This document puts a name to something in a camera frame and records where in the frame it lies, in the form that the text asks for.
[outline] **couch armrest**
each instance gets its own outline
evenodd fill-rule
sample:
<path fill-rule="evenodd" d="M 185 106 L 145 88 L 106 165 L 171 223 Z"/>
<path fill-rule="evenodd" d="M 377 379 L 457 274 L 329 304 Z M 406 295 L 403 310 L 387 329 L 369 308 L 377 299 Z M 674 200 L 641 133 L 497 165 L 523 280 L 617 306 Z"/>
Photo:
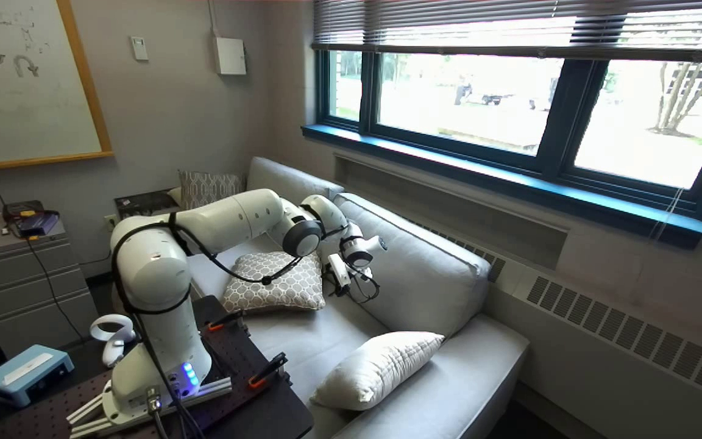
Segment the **couch armrest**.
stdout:
<path fill-rule="evenodd" d="M 523 334 L 476 318 L 433 365 L 338 438 L 485 438 L 512 397 L 526 346 Z"/>

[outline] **window sill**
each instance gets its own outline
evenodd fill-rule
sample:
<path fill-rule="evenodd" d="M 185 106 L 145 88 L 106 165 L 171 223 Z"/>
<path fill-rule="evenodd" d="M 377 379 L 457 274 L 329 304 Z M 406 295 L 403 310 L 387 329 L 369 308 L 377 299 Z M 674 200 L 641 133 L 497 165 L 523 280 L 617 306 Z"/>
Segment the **window sill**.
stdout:
<path fill-rule="evenodd" d="M 674 215 L 667 210 L 656 210 L 648 205 L 550 183 L 535 176 L 494 169 L 483 165 L 472 165 L 453 157 L 433 155 L 424 149 L 414 149 L 407 144 L 362 136 L 350 130 L 329 128 L 329 124 L 309 124 L 302 128 L 302 134 L 319 141 L 331 141 L 338 147 L 346 147 L 355 151 L 366 151 L 380 160 L 397 160 L 397 165 L 418 166 L 440 176 L 448 176 L 463 183 L 473 183 L 496 193 L 506 193 L 519 200 L 539 202 L 551 210 L 561 210 L 568 215 L 579 215 L 593 223 L 603 223 L 617 229 L 628 229 L 640 238 L 662 238 L 662 241 L 696 250 L 702 239 L 702 223 Z"/>

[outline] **window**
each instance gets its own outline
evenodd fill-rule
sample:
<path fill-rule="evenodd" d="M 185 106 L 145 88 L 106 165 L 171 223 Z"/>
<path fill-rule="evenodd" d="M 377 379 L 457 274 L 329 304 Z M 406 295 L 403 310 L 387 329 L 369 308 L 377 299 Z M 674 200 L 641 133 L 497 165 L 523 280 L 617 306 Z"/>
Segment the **window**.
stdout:
<path fill-rule="evenodd" d="M 702 169 L 702 63 L 612 61 L 576 166 L 690 190 Z"/>
<path fill-rule="evenodd" d="M 702 0 L 318 0 L 314 51 L 319 124 L 702 223 Z"/>
<path fill-rule="evenodd" d="M 556 58 L 380 56 L 379 124 L 536 157 Z"/>
<path fill-rule="evenodd" d="M 362 106 L 362 55 L 329 55 L 329 118 L 358 122 Z"/>

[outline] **blue box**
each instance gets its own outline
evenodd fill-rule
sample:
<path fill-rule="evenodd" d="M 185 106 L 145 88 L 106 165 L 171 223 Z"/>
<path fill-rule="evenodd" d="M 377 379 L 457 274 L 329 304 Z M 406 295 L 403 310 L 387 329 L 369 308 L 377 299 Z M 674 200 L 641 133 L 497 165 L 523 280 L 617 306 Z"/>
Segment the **blue box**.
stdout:
<path fill-rule="evenodd" d="M 0 404 L 28 407 L 71 371 L 67 352 L 35 344 L 0 367 Z"/>

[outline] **window blinds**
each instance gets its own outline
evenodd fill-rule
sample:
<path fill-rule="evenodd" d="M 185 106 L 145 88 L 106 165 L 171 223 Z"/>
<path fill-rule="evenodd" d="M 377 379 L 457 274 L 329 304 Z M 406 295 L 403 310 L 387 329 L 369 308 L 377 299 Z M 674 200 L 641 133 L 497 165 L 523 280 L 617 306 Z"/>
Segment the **window blinds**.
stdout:
<path fill-rule="evenodd" d="M 702 61 L 702 0 L 318 0 L 314 47 Z"/>

